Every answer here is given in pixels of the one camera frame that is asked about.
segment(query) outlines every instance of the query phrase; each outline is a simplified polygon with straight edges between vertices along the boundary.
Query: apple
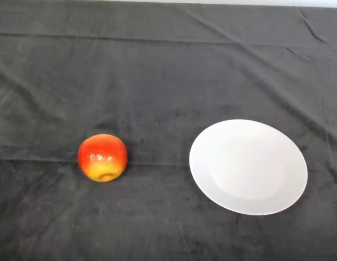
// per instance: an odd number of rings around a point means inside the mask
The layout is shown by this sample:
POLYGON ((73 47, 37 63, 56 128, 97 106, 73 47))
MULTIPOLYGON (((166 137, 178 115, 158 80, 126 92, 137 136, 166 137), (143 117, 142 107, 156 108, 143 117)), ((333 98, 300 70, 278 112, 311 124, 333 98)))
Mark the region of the apple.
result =
POLYGON ((94 181, 106 182, 119 177, 127 164, 125 144, 110 134, 85 140, 77 152, 79 167, 94 181))

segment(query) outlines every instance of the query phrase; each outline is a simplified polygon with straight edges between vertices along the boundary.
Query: table surface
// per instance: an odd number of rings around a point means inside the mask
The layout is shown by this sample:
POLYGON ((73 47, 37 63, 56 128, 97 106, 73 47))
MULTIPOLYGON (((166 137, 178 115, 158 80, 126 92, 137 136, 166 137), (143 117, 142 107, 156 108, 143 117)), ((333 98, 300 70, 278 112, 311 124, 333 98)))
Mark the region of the table surface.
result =
POLYGON ((337 9, 0 1, 0 260, 337 260, 337 9), (271 125, 309 170, 289 209, 211 202, 188 166, 228 119, 271 125), (127 146, 110 183, 80 143, 127 146))

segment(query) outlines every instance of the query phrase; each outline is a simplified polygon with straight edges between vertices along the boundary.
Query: plate center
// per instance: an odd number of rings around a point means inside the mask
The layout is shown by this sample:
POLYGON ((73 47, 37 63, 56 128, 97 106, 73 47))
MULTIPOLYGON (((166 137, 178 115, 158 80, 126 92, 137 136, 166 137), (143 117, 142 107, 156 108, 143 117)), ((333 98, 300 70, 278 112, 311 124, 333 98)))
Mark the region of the plate center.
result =
POLYGON ((235 137, 210 153, 213 181, 226 193, 245 200, 269 198, 281 187, 284 164, 276 144, 235 137))

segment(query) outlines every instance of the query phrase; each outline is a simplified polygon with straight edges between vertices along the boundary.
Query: plate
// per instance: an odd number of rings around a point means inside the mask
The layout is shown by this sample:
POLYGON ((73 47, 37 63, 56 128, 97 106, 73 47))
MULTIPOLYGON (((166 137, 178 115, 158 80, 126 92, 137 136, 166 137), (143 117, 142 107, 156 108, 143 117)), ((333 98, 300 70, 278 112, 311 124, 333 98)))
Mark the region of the plate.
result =
POLYGON ((308 169, 299 148, 266 124, 229 120, 209 126, 189 155, 192 176, 207 197, 248 215, 267 215, 302 195, 308 169))

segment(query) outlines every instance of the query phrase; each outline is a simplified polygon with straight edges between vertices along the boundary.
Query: dark tablecloth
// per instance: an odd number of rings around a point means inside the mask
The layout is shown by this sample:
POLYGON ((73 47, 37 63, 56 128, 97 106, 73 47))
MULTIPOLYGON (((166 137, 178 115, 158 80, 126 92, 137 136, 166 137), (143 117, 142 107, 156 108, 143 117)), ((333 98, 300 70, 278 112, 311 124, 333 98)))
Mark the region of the dark tablecloth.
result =
POLYGON ((337 9, 0 1, 0 260, 337 260, 337 9), (271 125, 309 170, 291 208, 211 202, 188 166, 228 119, 271 125), (110 183, 80 143, 127 146, 110 183))

